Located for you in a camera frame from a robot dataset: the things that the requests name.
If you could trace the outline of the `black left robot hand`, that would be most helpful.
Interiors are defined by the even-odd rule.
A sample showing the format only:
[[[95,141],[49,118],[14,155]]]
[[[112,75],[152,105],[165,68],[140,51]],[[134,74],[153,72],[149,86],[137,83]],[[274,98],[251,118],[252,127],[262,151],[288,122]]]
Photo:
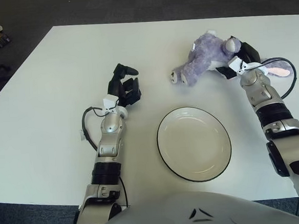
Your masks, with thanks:
[[[118,63],[113,73],[114,76],[108,85],[108,94],[118,97],[118,105],[126,107],[139,101],[142,94],[138,78],[129,78],[123,83],[121,82],[126,75],[137,76],[139,72],[132,67]]]

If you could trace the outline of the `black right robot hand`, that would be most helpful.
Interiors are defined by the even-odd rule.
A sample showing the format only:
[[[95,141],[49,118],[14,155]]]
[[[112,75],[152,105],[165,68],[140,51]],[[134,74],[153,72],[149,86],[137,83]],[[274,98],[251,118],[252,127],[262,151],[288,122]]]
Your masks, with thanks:
[[[246,42],[241,41],[240,50],[233,54],[233,57],[239,57],[245,63],[260,62],[260,55],[256,49]],[[236,72],[227,65],[215,68],[225,79],[232,79],[237,76]]]

